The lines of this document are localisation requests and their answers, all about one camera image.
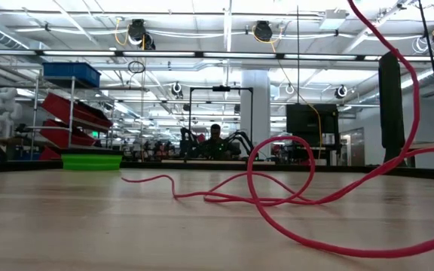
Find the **white ceiling box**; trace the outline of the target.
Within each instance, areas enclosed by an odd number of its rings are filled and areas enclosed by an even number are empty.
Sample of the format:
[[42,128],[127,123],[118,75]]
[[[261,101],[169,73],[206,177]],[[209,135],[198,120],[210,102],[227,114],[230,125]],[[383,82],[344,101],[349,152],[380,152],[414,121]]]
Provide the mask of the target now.
[[319,22],[319,28],[324,30],[336,30],[346,21],[348,15],[349,13],[346,10],[325,10],[324,17]]

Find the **blue plastic storage bin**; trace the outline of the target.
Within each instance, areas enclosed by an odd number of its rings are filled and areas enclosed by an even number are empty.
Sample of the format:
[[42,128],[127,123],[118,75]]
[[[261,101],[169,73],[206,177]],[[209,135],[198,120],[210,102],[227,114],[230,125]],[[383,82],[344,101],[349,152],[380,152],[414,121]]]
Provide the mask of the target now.
[[98,88],[100,73],[86,62],[44,62],[43,79],[59,87]]

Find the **black monitor cabinet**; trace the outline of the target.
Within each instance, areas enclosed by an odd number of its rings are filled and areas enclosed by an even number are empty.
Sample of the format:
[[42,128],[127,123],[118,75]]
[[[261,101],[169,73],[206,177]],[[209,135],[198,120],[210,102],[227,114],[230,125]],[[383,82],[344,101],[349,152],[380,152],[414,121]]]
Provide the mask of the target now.
[[315,158],[331,165],[331,152],[339,152],[338,107],[334,104],[286,106],[286,132],[304,139],[316,151]]

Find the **person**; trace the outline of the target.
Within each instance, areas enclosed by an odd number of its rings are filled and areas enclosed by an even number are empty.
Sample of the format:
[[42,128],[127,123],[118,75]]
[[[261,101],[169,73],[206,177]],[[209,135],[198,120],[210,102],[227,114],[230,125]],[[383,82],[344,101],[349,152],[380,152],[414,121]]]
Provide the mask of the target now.
[[201,143],[202,156],[211,160],[230,160],[238,157],[241,150],[221,138],[221,127],[210,127],[210,138]]

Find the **wooden table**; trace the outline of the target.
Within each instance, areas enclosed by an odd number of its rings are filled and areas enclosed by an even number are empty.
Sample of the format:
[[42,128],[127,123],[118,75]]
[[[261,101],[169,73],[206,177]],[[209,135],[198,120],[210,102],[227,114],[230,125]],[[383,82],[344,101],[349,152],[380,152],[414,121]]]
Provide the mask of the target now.
[[[411,151],[420,148],[434,148],[434,142],[415,143],[411,146]],[[420,154],[406,159],[408,167],[418,169],[434,169],[434,153]]]

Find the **tall black panel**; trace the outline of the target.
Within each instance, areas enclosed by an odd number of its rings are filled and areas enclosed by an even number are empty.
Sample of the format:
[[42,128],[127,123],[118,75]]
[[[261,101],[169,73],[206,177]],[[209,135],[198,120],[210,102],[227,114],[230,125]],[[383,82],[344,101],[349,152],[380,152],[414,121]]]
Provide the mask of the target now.
[[399,60],[392,52],[379,59],[379,105],[384,162],[398,157],[405,145]]

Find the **white square pillar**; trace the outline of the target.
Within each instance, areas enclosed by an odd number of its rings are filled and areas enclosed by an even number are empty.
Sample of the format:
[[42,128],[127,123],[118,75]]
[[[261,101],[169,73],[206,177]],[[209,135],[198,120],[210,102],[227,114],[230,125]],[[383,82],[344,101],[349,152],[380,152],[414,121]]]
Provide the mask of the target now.
[[240,130],[254,146],[270,138],[270,80],[268,70],[242,70],[240,92]]

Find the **long ceiling light strip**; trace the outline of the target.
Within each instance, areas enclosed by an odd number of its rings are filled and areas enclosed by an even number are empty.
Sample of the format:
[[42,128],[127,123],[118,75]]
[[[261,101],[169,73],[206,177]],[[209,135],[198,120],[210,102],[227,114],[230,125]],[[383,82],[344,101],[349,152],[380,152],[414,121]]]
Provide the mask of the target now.
[[1,56],[82,56],[82,57],[151,57],[151,58],[210,58],[210,59],[284,59],[310,61],[377,62],[376,55],[239,53],[205,51],[127,51],[127,50],[0,50]]

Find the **black aluminium table frame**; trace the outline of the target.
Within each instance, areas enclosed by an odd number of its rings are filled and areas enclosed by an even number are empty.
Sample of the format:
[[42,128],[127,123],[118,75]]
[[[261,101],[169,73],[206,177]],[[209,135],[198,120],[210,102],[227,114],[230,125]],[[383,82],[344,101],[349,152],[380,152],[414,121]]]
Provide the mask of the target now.
[[[32,171],[46,169],[62,169],[61,161],[8,161],[0,162],[0,172],[12,171]],[[219,161],[202,161],[200,163],[136,163],[122,162],[122,169],[175,169],[175,170],[213,170],[213,171],[244,171],[246,165],[224,164]],[[298,165],[271,165],[259,163],[253,166],[255,171],[259,172],[305,172],[307,166]],[[317,166],[317,172],[330,173],[370,173],[373,166]],[[416,169],[408,167],[399,167],[392,169],[387,173],[393,176],[402,176],[409,178],[427,178],[434,179],[434,169]]]

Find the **black gantry stand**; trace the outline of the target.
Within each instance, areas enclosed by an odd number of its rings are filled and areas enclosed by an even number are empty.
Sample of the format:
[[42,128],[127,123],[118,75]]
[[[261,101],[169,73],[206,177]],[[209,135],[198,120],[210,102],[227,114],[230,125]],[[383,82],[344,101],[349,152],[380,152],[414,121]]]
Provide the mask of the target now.
[[228,93],[231,91],[248,91],[251,95],[251,102],[250,102],[250,135],[248,137],[250,140],[253,140],[253,109],[254,109],[254,89],[252,87],[229,87],[229,86],[214,86],[214,87],[190,87],[189,90],[189,111],[188,111],[188,129],[191,131],[191,126],[193,123],[193,116],[192,116],[192,103],[193,103],[193,92],[196,90],[211,90],[213,92],[220,92],[220,93]]

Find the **red plastic storage bin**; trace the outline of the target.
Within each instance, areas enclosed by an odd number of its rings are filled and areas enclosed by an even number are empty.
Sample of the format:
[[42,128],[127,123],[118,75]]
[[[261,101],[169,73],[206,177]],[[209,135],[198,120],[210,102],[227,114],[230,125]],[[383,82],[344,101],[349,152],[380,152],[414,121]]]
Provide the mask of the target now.
[[49,93],[41,107],[62,122],[69,124],[70,109],[72,108],[72,125],[91,129],[97,132],[108,132],[113,123],[96,108],[83,102],[73,102],[61,96]]
[[61,121],[46,119],[40,134],[59,148],[67,148],[69,139],[72,145],[92,146],[96,141],[77,127],[72,127],[69,135],[69,126]]
[[39,160],[61,160],[61,150],[56,147],[44,146],[40,153]]

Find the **green square plastic bin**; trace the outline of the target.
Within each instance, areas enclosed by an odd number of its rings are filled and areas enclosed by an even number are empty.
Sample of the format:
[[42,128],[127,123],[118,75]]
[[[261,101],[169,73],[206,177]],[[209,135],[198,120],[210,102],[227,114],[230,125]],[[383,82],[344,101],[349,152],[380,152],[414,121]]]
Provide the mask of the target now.
[[63,168],[78,171],[106,171],[120,169],[121,155],[63,154]]

